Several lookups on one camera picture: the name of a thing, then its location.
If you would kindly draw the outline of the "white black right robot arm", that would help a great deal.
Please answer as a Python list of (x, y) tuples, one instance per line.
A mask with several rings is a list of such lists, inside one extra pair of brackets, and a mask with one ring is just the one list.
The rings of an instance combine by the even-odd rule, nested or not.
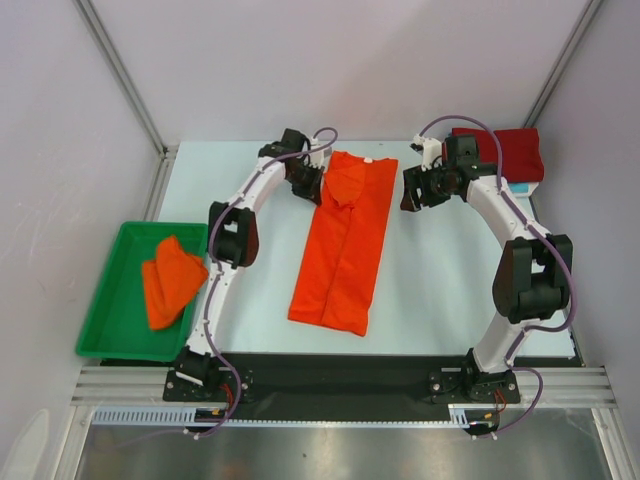
[(530, 333), (544, 330), (545, 321), (569, 304), (572, 242), (522, 209), (498, 165), (482, 161), (474, 136), (440, 141), (417, 135), (411, 147), (422, 162), (403, 172), (401, 209), (417, 212), (457, 196), (481, 216), (502, 248), (492, 284), (496, 313), (459, 370), (430, 374), (431, 400), (516, 402), (516, 353)]

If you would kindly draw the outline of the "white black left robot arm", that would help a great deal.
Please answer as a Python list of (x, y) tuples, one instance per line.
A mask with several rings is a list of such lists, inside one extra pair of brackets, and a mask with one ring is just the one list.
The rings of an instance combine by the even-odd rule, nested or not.
[(312, 136), (285, 129), (280, 139), (261, 147), (255, 168), (237, 192), (209, 208), (209, 278), (199, 314), (174, 363), (176, 377), (199, 399), (214, 397), (226, 374), (240, 379), (237, 369), (216, 348), (216, 327), (232, 288), (257, 258), (257, 214), (274, 190), (287, 181), (295, 196), (321, 204), (324, 162), (335, 143), (335, 139), (322, 141), (319, 136), (324, 132), (338, 136), (332, 127), (321, 128)]

